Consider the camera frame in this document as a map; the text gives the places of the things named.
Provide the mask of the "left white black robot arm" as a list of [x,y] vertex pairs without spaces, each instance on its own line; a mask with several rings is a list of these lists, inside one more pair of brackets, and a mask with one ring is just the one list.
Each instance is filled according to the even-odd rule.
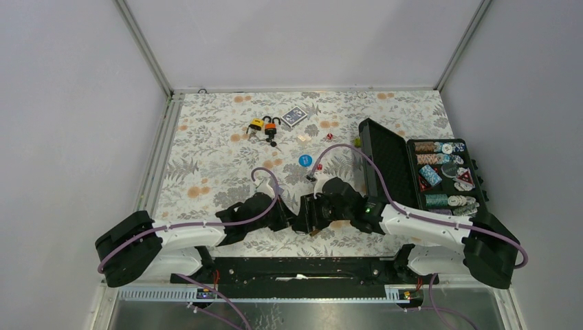
[[238,243],[262,228],[283,230],[295,220],[280,197],[262,192],[194,221],[156,221],[147,211],[136,211],[96,240],[98,273],[109,287],[162,281],[173,274],[203,283],[214,267],[208,248]]

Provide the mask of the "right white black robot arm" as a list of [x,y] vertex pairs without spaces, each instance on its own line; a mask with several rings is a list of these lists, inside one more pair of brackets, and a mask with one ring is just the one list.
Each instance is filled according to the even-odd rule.
[[292,228],[315,234],[334,221],[349,221],[367,234],[419,239],[395,256],[394,273],[403,283],[433,274],[469,274],[497,289],[512,282],[519,242],[487,211],[438,214],[364,196],[338,177],[316,179],[313,192],[300,199]]

